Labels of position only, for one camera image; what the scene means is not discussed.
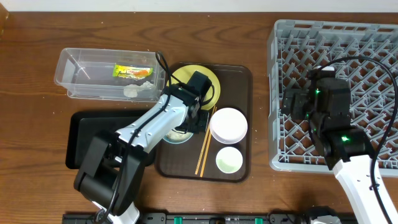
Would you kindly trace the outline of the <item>white bowl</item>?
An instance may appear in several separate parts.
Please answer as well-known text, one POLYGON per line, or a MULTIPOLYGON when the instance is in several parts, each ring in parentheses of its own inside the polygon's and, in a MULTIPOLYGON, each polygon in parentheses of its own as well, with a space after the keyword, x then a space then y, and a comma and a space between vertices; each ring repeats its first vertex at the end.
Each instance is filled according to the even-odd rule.
POLYGON ((237 109, 222 108, 210 119, 211 135, 220 143, 235 144, 240 142, 248 131, 246 117, 237 109))

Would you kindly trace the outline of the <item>white tissue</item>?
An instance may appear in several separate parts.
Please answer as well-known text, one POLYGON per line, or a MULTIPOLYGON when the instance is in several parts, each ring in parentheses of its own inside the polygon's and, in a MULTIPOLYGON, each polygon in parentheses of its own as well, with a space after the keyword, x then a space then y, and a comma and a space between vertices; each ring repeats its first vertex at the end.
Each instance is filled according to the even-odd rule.
POLYGON ((123 93, 126 97, 135 98, 138 96, 140 91, 151 89, 153 86, 154 84, 149 81, 146 81, 141 85, 130 84, 124 87, 123 93))

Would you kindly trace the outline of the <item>small pale green cup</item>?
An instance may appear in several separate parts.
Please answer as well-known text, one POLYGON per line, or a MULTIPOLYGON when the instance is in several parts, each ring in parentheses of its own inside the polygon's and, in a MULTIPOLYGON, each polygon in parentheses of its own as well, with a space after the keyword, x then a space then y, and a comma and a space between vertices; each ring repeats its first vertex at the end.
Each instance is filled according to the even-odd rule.
POLYGON ((216 166, 224 174, 233 174, 243 165, 243 156, 235 147, 224 147, 216 155, 216 166))

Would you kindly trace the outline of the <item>yellow snack wrapper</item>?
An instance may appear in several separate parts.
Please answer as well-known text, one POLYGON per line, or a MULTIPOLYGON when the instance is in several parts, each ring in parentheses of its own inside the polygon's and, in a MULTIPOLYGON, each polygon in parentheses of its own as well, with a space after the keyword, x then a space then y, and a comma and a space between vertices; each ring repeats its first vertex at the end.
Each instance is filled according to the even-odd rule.
POLYGON ((113 69, 113 77, 130 78, 134 80, 142 80, 149 77, 153 73, 151 67, 135 67, 130 65, 115 65, 113 69))

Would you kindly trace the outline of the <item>light blue bowl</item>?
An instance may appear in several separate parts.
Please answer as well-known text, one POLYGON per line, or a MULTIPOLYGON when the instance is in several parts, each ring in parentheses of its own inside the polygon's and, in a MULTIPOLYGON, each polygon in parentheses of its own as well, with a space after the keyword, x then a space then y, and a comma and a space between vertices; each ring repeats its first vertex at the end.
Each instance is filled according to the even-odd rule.
POLYGON ((182 144, 188 141, 192 136, 193 133, 179 132, 173 129, 163 137, 163 140, 170 144, 182 144))

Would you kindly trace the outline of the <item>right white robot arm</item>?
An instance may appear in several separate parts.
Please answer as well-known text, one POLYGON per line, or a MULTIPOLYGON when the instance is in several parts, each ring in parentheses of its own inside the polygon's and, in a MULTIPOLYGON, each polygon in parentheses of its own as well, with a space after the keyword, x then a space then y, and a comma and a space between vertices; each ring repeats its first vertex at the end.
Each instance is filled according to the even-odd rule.
POLYGON ((305 120, 315 150, 345 191, 358 223, 397 223, 397 210, 374 164, 376 151, 364 130, 351 124, 351 89, 331 66, 308 74, 306 90, 288 88, 283 114, 305 120))

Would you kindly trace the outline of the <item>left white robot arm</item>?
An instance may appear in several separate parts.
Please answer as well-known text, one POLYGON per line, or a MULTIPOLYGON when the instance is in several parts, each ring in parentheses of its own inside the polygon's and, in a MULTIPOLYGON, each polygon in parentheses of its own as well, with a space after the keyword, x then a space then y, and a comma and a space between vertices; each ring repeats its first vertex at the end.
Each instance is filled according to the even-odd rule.
POLYGON ((213 88, 210 78, 194 72, 188 82, 171 83, 148 112, 117 130, 98 132, 75 177, 74 188, 100 210, 93 223, 135 223, 134 199, 153 148, 171 131, 204 132, 208 112, 201 109, 213 88))

